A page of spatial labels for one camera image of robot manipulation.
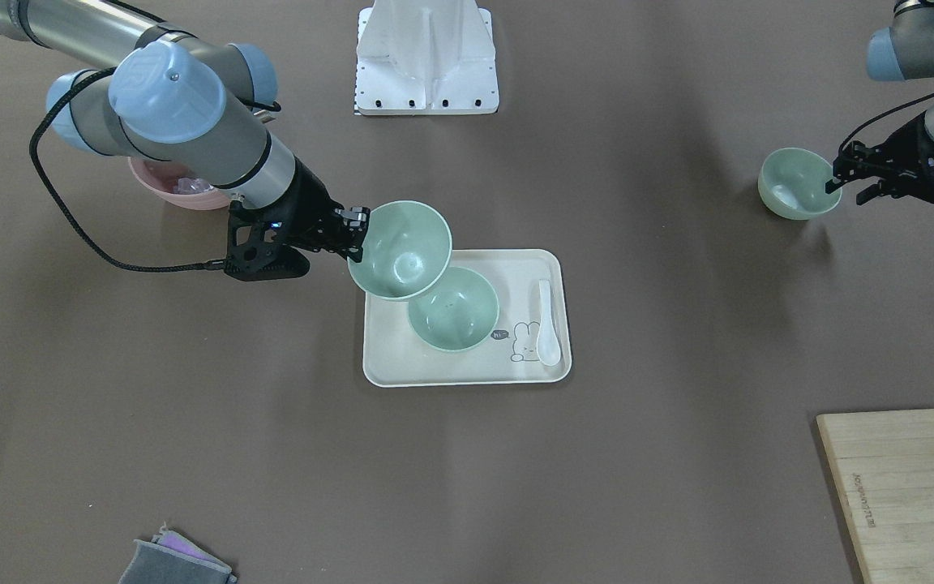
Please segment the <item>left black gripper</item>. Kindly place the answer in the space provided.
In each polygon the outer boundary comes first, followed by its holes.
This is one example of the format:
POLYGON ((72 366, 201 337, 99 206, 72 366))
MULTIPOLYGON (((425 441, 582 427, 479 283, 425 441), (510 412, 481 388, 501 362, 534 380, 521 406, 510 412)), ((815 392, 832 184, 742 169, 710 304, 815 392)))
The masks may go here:
POLYGON ((861 190, 857 204, 883 196, 909 196, 934 204, 934 140, 923 114, 904 123, 882 144, 844 143, 834 159, 833 177, 825 183, 825 192, 832 195, 848 183, 867 178, 877 178, 877 182, 861 190))

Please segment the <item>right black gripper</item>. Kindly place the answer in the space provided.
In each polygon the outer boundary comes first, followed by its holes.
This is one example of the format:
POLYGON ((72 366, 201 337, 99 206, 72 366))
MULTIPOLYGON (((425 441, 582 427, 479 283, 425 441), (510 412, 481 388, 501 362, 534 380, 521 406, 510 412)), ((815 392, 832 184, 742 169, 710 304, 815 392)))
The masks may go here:
POLYGON ((288 189, 263 209, 229 205, 223 270, 239 281, 285 280, 309 271, 308 251, 363 262, 371 208, 345 208, 300 160, 288 189))

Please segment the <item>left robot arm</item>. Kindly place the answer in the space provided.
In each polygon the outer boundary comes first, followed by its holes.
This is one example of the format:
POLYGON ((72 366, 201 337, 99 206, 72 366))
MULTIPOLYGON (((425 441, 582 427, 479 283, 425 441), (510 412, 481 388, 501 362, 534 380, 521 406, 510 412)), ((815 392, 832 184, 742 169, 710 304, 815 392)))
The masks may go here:
MULTIPOLYGON (((878 81, 934 78, 934 1, 897 1, 893 22, 868 42, 868 76, 878 81)), ((883 143, 866 145, 854 136, 842 141, 826 193, 874 178, 857 203, 875 197, 915 197, 934 204, 934 105, 893 131, 883 143)))

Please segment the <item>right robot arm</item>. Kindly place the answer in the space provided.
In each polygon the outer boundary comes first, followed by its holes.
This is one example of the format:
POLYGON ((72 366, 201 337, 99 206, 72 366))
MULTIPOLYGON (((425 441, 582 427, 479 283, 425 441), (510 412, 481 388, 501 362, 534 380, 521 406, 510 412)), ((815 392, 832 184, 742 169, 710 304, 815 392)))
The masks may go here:
POLYGON ((71 228, 101 258, 107 252, 42 166, 48 131, 92 154, 182 164, 229 199, 223 258, 174 265, 174 273, 285 280, 307 273, 309 251, 361 261, 370 211, 331 199, 264 125, 280 107, 273 63, 255 45, 205 43, 122 1, 0 1, 0 36, 88 64, 53 82, 28 152, 71 228))

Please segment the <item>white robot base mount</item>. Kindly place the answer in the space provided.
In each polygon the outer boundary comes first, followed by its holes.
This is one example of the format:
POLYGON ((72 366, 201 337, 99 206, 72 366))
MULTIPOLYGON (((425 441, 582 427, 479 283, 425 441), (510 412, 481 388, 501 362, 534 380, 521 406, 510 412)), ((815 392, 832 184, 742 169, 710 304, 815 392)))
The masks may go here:
POLYGON ((375 1, 357 26, 356 114, 498 111, 493 19, 476 2, 375 1))

